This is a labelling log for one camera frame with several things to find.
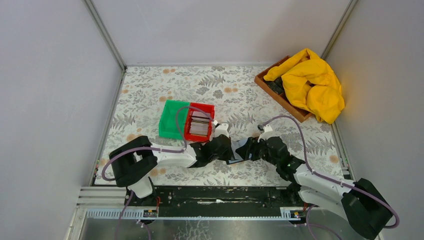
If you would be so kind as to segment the red plastic bin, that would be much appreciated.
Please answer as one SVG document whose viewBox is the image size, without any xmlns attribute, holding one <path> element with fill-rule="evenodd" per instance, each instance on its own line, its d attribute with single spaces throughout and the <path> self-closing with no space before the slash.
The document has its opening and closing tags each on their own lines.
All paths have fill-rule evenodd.
<svg viewBox="0 0 424 240">
<path fill-rule="evenodd" d="M 187 141 L 207 142 L 212 134 L 212 121 L 215 116 L 215 106 L 191 102 L 184 125 L 184 138 Z"/>
</svg>

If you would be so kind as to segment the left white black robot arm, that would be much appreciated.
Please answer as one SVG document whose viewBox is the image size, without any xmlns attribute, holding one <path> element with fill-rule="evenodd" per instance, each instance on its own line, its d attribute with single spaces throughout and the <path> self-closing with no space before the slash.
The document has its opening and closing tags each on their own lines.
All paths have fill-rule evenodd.
<svg viewBox="0 0 424 240">
<path fill-rule="evenodd" d="M 154 185 L 148 176 L 155 167 L 202 168 L 214 160 L 230 163 L 234 159 L 232 142 L 223 134 L 185 148 L 153 144 L 147 136 L 140 136 L 109 154 L 104 169 L 111 167 L 113 177 L 103 171 L 102 178 L 132 191 L 142 205 L 148 206 L 155 200 Z"/>
</svg>

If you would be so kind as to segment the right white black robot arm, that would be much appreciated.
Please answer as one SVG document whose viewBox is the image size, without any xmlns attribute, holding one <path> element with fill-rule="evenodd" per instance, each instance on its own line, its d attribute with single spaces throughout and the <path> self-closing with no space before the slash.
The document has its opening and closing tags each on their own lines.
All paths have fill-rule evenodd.
<svg viewBox="0 0 424 240">
<path fill-rule="evenodd" d="M 352 181 L 312 170 L 289 152 L 280 137 L 249 137 L 232 141 L 231 147 L 237 160 L 264 160 L 274 165 L 279 176 L 293 187 L 286 193 L 291 205 L 306 202 L 325 208 L 368 240 L 375 239 L 395 216 L 369 180 Z"/>
</svg>

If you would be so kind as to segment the black leather card holder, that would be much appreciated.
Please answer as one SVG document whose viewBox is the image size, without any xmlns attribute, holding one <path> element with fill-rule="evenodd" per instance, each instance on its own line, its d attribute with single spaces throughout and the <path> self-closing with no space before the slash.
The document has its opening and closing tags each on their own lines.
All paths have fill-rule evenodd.
<svg viewBox="0 0 424 240">
<path fill-rule="evenodd" d="M 243 138 L 241 140 L 231 140 L 231 155 L 226 160 L 228 165 L 250 160 L 252 153 L 250 150 L 252 138 Z"/>
</svg>

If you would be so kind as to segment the green plastic bin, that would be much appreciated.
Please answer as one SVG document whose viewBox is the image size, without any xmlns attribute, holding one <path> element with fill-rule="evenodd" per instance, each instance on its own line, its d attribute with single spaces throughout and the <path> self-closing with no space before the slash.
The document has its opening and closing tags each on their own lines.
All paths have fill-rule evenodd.
<svg viewBox="0 0 424 240">
<path fill-rule="evenodd" d="M 162 138 L 181 140 L 182 136 L 177 128 L 176 114 L 182 107 L 189 106 L 186 101 L 177 101 L 168 99 L 165 102 L 161 118 L 158 124 L 158 135 Z M 188 109 L 182 109 L 178 114 L 178 126 L 182 132 L 188 115 Z"/>
</svg>

